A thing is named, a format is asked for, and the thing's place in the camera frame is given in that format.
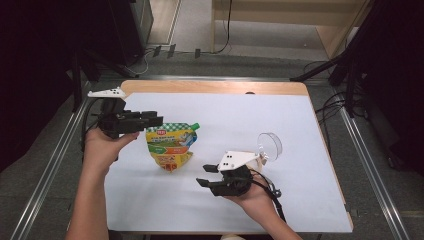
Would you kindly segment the dark cabinet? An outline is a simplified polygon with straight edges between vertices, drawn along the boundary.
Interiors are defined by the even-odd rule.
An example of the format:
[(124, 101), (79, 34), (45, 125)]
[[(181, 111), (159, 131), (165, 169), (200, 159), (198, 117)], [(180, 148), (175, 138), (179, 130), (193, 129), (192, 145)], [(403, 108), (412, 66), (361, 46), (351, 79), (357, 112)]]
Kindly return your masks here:
[(150, 0), (109, 0), (120, 61), (128, 66), (145, 54), (154, 22)]

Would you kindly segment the yellow green spouted pouch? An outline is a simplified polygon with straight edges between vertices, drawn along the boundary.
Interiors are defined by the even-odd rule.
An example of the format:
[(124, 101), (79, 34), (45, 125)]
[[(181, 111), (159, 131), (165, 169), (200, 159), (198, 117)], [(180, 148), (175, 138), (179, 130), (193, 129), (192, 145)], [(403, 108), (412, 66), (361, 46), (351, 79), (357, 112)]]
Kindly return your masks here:
[(146, 130), (146, 142), (156, 164), (168, 172), (181, 168), (193, 156), (190, 147), (197, 140), (198, 123), (164, 123)]

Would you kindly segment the person's right hand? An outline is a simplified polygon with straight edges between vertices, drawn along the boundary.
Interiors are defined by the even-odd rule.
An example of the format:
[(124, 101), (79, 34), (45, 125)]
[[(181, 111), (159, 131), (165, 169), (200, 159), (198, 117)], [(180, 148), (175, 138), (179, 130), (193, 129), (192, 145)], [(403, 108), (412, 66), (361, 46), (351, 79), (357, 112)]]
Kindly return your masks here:
[(262, 187), (256, 184), (252, 184), (248, 192), (241, 196), (225, 196), (225, 199), (240, 206), (250, 218), (258, 223), (271, 217), (278, 217), (271, 198)]

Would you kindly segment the black metal stand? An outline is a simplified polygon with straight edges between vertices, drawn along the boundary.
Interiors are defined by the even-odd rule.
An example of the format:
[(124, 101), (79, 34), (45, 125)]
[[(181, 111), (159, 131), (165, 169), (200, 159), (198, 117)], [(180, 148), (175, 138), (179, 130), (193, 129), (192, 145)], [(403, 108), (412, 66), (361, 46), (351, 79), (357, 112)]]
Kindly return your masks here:
[(100, 63), (119, 75), (127, 78), (135, 77), (135, 74), (129, 70), (124, 70), (117, 64), (106, 59), (98, 52), (81, 47), (74, 48), (71, 55), (71, 71), (73, 83), (73, 112), (76, 112), (82, 105), (82, 86), (81, 86), (81, 72), (84, 72), (89, 81), (98, 81), (100, 72), (96, 64)]
[(328, 60), (300, 76), (289, 79), (290, 82), (304, 82), (318, 73), (328, 70), (330, 67), (334, 67), (333, 72), (328, 78), (328, 82), (331, 86), (339, 86), (344, 79), (347, 80), (345, 108), (351, 118), (354, 117), (353, 96), (356, 80), (359, 77), (361, 48), (365, 46), (366, 40), (371, 33), (372, 25), (379, 15), (378, 8), (381, 0), (371, 0), (371, 2), (370, 10), (359, 26), (356, 34), (342, 53), (334, 59)]

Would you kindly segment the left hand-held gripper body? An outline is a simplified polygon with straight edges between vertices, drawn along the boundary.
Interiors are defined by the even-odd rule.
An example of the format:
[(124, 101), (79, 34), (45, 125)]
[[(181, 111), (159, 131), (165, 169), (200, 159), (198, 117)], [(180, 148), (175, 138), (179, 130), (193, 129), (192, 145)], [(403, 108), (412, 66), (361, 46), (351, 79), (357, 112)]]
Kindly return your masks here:
[(123, 98), (126, 94), (120, 87), (89, 91), (87, 96), (102, 100), (97, 125), (110, 138), (117, 139), (121, 134), (144, 130), (141, 113), (125, 110), (126, 102)]

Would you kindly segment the clear round jar lid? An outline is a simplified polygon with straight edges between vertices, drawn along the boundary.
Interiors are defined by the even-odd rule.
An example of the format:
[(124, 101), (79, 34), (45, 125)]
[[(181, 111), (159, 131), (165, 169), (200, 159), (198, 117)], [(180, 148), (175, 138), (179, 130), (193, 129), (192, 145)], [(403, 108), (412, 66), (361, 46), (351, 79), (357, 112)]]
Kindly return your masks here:
[(257, 138), (258, 150), (263, 163), (276, 161), (283, 151), (280, 138), (272, 133), (261, 133)]

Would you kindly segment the person's left hand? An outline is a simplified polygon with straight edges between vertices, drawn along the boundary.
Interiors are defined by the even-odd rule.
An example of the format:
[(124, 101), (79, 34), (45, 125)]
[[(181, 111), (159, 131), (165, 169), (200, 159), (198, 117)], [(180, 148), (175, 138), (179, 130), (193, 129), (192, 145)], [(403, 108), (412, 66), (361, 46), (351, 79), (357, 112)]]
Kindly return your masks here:
[(135, 132), (112, 139), (99, 128), (90, 130), (86, 134), (82, 172), (91, 176), (105, 176), (120, 151), (138, 136), (139, 132)]

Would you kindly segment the black curtain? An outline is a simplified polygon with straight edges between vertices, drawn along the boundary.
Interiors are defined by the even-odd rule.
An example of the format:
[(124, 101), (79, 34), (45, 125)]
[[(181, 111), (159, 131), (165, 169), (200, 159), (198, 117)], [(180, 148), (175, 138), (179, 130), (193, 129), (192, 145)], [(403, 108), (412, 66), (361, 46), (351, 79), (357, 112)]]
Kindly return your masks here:
[(424, 0), (375, 0), (364, 31), (368, 118), (390, 165), (424, 176)]
[(67, 71), (99, 10), (100, 0), (0, 0), (0, 172), (76, 88)]

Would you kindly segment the light wooden cabinet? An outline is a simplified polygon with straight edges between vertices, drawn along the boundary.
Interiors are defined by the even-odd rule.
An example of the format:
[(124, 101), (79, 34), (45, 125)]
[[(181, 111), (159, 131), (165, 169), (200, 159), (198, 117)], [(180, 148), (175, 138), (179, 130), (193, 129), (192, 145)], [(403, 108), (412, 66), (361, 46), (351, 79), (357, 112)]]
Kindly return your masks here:
[(368, 15), (373, 0), (211, 0), (211, 49), (215, 21), (312, 25), (329, 59), (342, 50), (352, 29)]

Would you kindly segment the white table sheet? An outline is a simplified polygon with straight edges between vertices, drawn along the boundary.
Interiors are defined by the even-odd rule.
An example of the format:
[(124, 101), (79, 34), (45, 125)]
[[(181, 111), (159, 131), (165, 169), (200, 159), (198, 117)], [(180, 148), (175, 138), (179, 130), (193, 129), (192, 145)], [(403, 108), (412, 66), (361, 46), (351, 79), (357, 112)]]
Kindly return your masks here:
[(167, 172), (150, 156), (143, 136), (127, 145), (106, 178), (110, 229), (176, 234), (260, 234), (262, 227), (236, 204), (214, 196), (197, 178), (220, 180), (203, 166), (230, 150), (255, 152), (261, 133), (282, 141), (280, 157), (262, 172), (281, 190), (288, 225), (304, 233), (353, 229), (337, 176), (307, 96), (134, 93), (129, 109), (155, 110), (167, 122), (198, 123), (192, 158)]

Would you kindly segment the aluminium floor rail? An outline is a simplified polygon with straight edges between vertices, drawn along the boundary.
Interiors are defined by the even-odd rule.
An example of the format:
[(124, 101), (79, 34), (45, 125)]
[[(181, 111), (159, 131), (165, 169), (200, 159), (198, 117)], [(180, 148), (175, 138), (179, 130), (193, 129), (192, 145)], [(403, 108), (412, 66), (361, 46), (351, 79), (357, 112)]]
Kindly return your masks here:
[(81, 105), (71, 114), (65, 129), (63, 130), (58, 143), (52, 152), (49, 161), (25, 205), (24, 211), (10, 237), (10, 240), (26, 240), (29, 232), (33, 226), (33, 223), (43, 205), (43, 202), (49, 192), (51, 184), (60, 168), (62, 160), (67, 152), (67, 149), (71, 143), (71, 140), (78, 129), (78, 125), (81, 122), (83, 114), (87, 107), (86, 94), (92, 87), (90, 82), (86, 82), (82, 87), (83, 100)]
[(341, 116), (394, 240), (411, 240), (400, 212), (380, 176), (355, 119), (346, 110), (341, 111)]

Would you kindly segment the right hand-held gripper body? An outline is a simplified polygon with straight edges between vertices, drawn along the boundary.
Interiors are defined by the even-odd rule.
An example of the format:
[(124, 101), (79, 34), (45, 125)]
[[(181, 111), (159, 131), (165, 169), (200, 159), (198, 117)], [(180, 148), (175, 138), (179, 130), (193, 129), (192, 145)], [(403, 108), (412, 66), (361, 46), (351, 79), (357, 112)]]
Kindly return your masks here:
[(218, 166), (223, 179), (216, 182), (217, 187), (210, 189), (214, 196), (241, 196), (251, 187), (253, 176), (246, 163), (252, 152), (227, 151)]

